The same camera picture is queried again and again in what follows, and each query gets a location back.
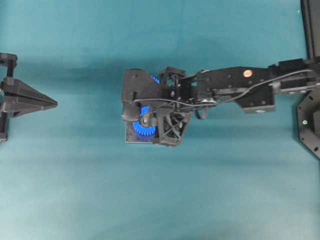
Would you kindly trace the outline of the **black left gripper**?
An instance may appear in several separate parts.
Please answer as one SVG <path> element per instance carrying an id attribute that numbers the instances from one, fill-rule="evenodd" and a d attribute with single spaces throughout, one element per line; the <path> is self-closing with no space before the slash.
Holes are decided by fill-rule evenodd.
<path id="1" fill-rule="evenodd" d="M 33 112 L 53 109 L 58 102 L 37 91 L 21 80 L 13 78 L 18 57 L 1 53 L 0 66 L 6 68 L 6 76 L 0 82 L 0 92 L 5 97 L 0 101 L 0 142 L 8 140 L 9 118 L 17 118 Z"/>

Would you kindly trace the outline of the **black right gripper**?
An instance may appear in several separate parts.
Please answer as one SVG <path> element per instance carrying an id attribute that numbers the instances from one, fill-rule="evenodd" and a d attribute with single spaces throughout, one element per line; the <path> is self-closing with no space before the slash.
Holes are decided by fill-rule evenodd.
<path id="1" fill-rule="evenodd" d="M 172 87 L 172 108 L 156 112 L 155 145 L 176 147 L 181 144 L 192 119 L 191 112 L 206 111 L 218 105 L 217 71 L 199 71 L 187 75 L 185 70 L 167 66 L 158 74 L 160 84 Z"/>

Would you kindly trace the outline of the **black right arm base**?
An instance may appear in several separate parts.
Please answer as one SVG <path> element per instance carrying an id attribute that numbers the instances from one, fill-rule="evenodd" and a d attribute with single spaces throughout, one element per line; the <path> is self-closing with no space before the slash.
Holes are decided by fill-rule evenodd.
<path id="1" fill-rule="evenodd" d="M 307 72 L 308 94 L 297 106 L 300 142 L 317 158 L 320 157 L 320 2 L 302 0 L 307 62 L 314 71 Z"/>

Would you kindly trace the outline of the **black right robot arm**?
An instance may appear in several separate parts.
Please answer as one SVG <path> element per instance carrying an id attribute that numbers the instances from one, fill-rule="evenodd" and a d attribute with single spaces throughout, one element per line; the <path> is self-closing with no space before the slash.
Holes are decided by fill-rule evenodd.
<path id="1" fill-rule="evenodd" d="M 275 110 L 277 94 L 296 94 L 320 85 L 320 59 L 281 61 L 267 68 L 230 67 L 203 70 L 193 75 L 166 72 L 163 80 L 172 80 L 166 95 L 157 97 L 160 108 L 155 113 L 157 126 L 153 143 L 178 146 L 194 114 L 208 117 L 210 108 L 236 103 L 245 113 Z"/>

